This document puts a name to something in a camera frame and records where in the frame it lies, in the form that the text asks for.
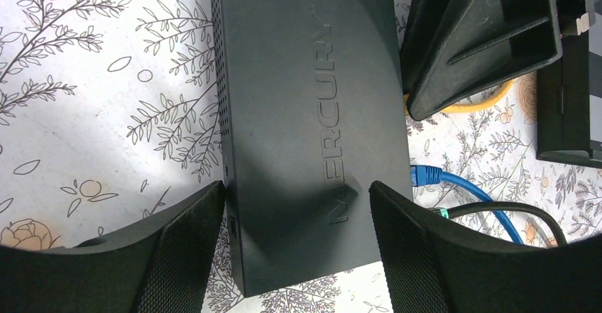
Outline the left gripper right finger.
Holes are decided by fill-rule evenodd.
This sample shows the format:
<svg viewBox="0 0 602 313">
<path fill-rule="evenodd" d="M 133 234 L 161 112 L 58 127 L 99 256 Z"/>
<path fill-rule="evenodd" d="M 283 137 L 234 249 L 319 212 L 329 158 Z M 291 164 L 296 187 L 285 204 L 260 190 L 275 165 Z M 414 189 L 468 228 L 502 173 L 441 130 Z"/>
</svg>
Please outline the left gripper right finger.
<svg viewBox="0 0 602 313">
<path fill-rule="evenodd" d="M 512 243 L 444 218 L 383 184 L 369 190 L 394 312 L 600 312 L 601 237 Z"/>
</svg>

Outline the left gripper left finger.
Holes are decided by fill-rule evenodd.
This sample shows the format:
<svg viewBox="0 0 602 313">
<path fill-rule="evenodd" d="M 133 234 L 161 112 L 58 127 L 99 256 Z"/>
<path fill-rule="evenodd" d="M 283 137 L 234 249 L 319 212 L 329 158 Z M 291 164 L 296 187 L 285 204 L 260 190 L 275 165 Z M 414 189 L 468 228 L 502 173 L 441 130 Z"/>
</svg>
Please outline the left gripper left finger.
<svg viewBox="0 0 602 313">
<path fill-rule="evenodd" d="M 213 182 L 72 248 L 1 248 L 2 312 L 200 312 L 226 199 Z"/>
</svg>

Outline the black network switch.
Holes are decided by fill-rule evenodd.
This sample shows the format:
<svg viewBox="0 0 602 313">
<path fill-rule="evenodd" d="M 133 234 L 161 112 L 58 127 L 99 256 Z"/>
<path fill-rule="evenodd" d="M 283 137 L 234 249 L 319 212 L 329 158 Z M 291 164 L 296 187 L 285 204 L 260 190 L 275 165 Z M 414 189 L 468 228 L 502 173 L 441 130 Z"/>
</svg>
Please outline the black network switch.
<svg viewBox="0 0 602 313">
<path fill-rule="evenodd" d="M 245 297 L 381 259 L 410 197 L 394 0 L 211 0 L 231 268 Z"/>
</svg>

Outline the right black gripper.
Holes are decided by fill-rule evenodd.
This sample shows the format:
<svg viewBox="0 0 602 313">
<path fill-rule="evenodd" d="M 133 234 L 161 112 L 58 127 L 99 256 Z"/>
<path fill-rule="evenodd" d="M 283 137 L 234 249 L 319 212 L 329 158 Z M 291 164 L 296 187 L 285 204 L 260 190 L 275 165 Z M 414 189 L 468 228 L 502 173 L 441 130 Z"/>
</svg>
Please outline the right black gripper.
<svg viewBox="0 0 602 313">
<path fill-rule="evenodd" d="M 543 67 L 537 159 L 601 167 L 601 0 L 412 0 L 400 63 L 417 121 Z"/>
</svg>

